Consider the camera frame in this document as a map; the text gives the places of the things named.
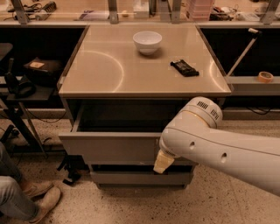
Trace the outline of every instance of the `bowl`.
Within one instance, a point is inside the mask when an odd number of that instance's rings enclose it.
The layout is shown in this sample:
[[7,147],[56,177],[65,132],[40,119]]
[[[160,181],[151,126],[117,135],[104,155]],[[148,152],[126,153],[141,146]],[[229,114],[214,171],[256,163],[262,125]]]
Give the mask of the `bowl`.
[[152,55],[159,48],[162,39],[155,31],[140,31],[133,35],[134,44],[143,55]]

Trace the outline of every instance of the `brown shoe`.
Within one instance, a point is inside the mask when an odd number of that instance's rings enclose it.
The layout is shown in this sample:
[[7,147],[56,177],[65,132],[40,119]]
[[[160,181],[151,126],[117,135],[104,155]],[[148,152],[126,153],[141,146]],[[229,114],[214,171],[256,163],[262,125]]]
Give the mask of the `brown shoe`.
[[45,181],[42,183],[33,183],[31,182],[26,189],[23,190],[24,194],[29,197],[33,198],[39,196],[41,194],[46,193],[53,187],[53,183],[51,181]]
[[29,223],[35,224],[43,220],[43,218],[56,206],[60,200],[61,191],[58,187],[51,188],[42,199],[39,205],[37,216],[30,220]]

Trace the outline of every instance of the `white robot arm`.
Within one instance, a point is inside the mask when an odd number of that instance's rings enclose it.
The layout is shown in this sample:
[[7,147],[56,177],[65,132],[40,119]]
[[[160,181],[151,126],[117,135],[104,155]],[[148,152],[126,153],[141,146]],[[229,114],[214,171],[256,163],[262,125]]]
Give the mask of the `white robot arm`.
[[214,102],[191,99],[164,129],[154,171],[183,157],[280,196],[280,138],[218,130],[221,120]]

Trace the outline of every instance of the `jeans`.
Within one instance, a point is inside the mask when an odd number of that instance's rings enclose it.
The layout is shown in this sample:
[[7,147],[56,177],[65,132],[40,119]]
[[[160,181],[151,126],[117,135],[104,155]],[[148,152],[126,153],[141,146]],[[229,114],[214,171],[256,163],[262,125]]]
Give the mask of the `jeans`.
[[21,178],[22,173],[0,142],[0,211],[9,217],[28,221],[37,215],[39,207],[22,192],[18,185]]

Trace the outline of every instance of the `concrete floor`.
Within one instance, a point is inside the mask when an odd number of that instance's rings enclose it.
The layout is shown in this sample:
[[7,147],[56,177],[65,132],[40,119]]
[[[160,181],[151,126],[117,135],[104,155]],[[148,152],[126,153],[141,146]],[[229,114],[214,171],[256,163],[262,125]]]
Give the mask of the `concrete floor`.
[[[68,120],[55,123],[33,121],[42,140],[58,144],[58,133],[69,131]],[[8,122],[0,120],[0,127]],[[280,137],[280,121],[223,121],[219,127],[240,133]],[[89,175],[75,186],[62,183],[65,171],[56,168],[61,155],[16,155],[13,157],[28,179],[51,180],[63,195],[42,223],[54,224],[273,224],[280,220],[280,198],[219,171],[198,165],[186,189],[105,188],[98,189]],[[27,223],[2,217],[0,223]]]

